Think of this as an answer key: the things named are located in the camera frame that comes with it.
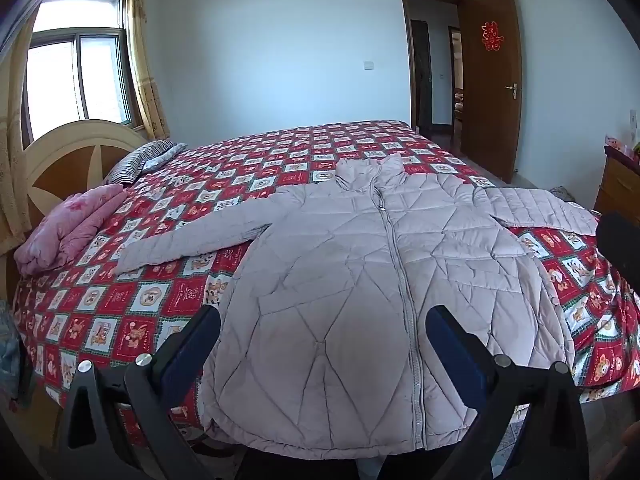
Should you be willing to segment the cream and brown headboard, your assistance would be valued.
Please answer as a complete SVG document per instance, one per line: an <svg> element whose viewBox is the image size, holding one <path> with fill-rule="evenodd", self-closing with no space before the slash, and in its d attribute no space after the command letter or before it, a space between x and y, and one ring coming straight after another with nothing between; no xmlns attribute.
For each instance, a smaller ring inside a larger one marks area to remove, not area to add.
<svg viewBox="0 0 640 480"><path fill-rule="evenodd" d="M102 119L70 122L32 141L24 149L30 220L25 242L55 206L101 185L120 160L145 143L141 132ZM22 278L14 261L20 246L1 256L1 299L9 304Z"/></svg>

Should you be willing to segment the light pink quilted down jacket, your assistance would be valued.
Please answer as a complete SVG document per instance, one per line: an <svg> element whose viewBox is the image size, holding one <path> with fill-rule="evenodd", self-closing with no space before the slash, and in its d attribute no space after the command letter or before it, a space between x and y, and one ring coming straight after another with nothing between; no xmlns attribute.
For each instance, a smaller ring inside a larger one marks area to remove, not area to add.
<svg viewBox="0 0 640 480"><path fill-rule="evenodd" d="M408 174L397 155L343 159L324 182L138 240L117 271L247 244L219 303L201 420L256 450L354 460L440 448L471 426L427 339L431 308L520 365L573 362L558 294L520 226L590 236L597 222L545 190Z"/></svg>

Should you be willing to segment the window with frame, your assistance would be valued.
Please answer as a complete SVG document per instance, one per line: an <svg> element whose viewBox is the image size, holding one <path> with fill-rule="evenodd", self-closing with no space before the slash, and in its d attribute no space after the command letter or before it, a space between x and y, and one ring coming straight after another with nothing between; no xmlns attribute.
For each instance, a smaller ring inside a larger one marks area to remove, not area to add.
<svg viewBox="0 0 640 480"><path fill-rule="evenodd" d="M23 141L102 119L142 125L128 56L125 0L42 0L23 89Z"/></svg>

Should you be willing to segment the brown wooden door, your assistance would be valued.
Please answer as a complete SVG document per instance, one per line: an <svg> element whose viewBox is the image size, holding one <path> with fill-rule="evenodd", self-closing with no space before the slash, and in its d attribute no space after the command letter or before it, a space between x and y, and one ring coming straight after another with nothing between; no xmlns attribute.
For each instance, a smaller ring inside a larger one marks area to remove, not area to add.
<svg viewBox="0 0 640 480"><path fill-rule="evenodd" d="M482 44L482 26L496 21L504 43ZM515 0L465 0L460 8L463 56L462 153L506 183L515 170L522 110L522 52ZM504 86L518 84L518 98Z"/></svg>

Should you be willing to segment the yellow curtain right of window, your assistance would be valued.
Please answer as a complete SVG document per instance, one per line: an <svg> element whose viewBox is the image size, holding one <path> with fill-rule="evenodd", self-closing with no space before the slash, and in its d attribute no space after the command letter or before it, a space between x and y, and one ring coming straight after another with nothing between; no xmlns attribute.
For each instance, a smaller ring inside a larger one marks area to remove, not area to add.
<svg viewBox="0 0 640 480"><path fill-rule="evenodd" d="M125 0L125 28L134 93L142 122L150 140L167 140L170 131L160 102L155 79L150 72L145 47L146 13L143 0Z"/></svg>

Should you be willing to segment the items on dresser top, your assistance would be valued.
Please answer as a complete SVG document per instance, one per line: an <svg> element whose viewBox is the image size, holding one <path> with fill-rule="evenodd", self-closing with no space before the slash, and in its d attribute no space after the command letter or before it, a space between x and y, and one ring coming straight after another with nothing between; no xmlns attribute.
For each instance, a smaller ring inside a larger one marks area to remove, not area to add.
<svg viewBox="0 0 640 480"><path fill-rule="evenodd" d="M614 148L615 151L635 162L639 161L639 118L636 110L629 111L629 132L626 136L623 136L623 139L616 138L616 136L606 136L605 146Z"/></svg>

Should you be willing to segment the wooden dresser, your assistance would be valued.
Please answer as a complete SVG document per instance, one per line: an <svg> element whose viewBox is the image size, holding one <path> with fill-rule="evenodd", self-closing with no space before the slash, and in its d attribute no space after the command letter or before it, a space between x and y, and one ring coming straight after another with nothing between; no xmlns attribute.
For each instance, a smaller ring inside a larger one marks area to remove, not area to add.
<svg viewBox="0 0 640 480"><path fill-rule="evenodd" d="M599 214L617 212L631 223L640 222L638 162L611 145L605 145L605 165L594 209Z"/></svg>

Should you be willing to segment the grey cloth on floor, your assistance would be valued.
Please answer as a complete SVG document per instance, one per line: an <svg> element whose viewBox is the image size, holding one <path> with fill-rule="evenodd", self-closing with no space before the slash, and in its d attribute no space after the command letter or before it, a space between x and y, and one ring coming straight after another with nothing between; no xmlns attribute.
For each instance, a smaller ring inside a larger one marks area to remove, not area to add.
<svg viewBox="0 0 640 480"><path fill-rule="evenodd" d="M550 193L560 200L564 200L564 202L574 202L575 197L567 191L564 186L556 186L555 188L550 188Z"/></svg>

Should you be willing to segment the pink folded quilt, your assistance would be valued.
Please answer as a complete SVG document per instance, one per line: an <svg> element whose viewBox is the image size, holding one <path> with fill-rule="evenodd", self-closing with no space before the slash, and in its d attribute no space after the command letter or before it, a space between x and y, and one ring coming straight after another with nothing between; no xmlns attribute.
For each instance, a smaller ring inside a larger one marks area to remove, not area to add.
<svg viewBox="0 0 640 480"><path fill-rule="evenodd" d="M65 266L86 248L105 220L126 200L119 184L100 185L55 206L14 252L23 278Z"/></svg>

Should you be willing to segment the yellow curtain of window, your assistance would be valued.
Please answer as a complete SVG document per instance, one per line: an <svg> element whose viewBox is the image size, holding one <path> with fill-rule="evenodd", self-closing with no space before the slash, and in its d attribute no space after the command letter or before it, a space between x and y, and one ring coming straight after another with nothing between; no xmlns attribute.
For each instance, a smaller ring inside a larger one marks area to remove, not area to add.
<svg viewBox="0 0 640 480"><path fill-rule="evenodd" d="M150 140L167 140L170 131L160 102L155 79L150 72L145 47L146 13L143 0L125 0L125 28L134 93L142 122Z"/></svg>
<svg viewBox="0 0 640 480"><path fill-rule="evenodd" d="M1 63L0 243L2 255L24 243L25 234L30 230L22 109L28 50L36 17L37 12L32 12Z"/></svg>

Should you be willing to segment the brown door frame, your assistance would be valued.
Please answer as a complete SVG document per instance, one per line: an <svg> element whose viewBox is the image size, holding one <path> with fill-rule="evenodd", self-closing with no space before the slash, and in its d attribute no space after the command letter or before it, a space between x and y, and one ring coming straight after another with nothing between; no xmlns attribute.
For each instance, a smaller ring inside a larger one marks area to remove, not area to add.
<svg viewBox="0 0 640 480"><path fill-rule="evenodd" d="M411 125L428 138L453 138L461 131L460 8L464 2L401 0L408 44Z"/></svg>

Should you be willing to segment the red patchwork bear bedspread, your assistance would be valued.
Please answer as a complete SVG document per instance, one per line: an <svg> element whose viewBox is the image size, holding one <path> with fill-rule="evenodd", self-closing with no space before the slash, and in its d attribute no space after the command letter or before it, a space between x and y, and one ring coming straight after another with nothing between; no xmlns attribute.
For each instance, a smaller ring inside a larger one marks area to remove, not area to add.
<svg viewBox="0 0 640 480"><path fill-rule="evenodd" d="M209 306L177 422L304 460L434 450L476 415L427 338L439 304L493 354L567 364L584 402L638 387L638 288L597 225L401 122L244 136L60 203L16 252L16 322L65 405L82 362L131 363Z"/></svg>

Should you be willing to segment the yellow curtain left of window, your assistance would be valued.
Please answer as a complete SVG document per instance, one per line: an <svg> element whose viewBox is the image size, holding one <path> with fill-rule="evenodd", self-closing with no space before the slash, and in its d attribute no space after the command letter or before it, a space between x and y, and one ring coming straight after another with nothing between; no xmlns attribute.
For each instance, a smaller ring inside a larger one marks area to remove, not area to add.
<svg viewBox="0 0 640 480"><path fill-rule="evenodd" d="M2 255L24 243L25 234L30 230L22 109L28 50L36 17L37 12L32 12L1 63L0 243Z"/></svg>

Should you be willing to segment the red double happiness decal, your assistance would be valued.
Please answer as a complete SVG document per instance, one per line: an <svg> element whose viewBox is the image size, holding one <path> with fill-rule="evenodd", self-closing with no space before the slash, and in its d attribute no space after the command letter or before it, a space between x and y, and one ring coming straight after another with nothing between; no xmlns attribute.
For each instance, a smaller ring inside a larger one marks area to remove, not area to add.
<svg viewBox="0 0 640 480"><path fill-rule="evenodd" d="M482 30L482 44L489 52L497 52L504 43L504 37L500 34L499 25L496 21L485 22L480 26Z"/></svg>

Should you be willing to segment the striped grey pillow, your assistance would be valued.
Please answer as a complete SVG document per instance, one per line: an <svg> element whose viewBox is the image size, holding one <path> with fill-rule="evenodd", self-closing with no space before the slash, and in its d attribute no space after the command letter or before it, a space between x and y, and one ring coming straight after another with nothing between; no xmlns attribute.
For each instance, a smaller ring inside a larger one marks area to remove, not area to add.
<svg viewBox="0 0 640 480"><path fill-rule="evenodd" d="M103 183L133 184L138 177L146 173L144 166L148 162L152 162L154 168L161 167L185 149L185 143L175 143L171 140L145 143L120 160L106 175Z"/></svg>

